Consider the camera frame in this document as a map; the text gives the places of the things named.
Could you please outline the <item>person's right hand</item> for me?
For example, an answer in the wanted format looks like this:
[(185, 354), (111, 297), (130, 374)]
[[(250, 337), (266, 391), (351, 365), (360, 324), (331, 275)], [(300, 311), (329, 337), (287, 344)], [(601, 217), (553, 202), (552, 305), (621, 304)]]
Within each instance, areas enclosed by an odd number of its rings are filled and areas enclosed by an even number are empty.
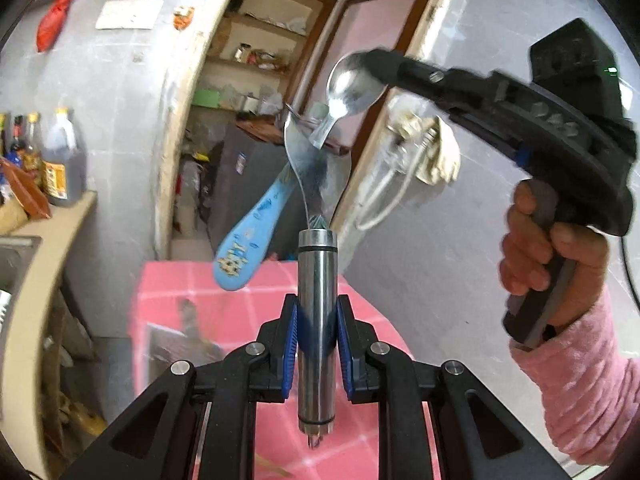
[(608, 242), (592, 229), (574, 224), (558, 222), (545, 231), (533, 220), (536, 206), (529, 183), (520, 182), (506, 214), (508, 232), (501, 243), (499, 278), (514, 296), (531, 290), (543, 292), (551, 285), (547, 266), (552, 257), (575, 261), (572, 280), (549, 321), (559, 330), (586, 314), (601, 296), (608, 270)]

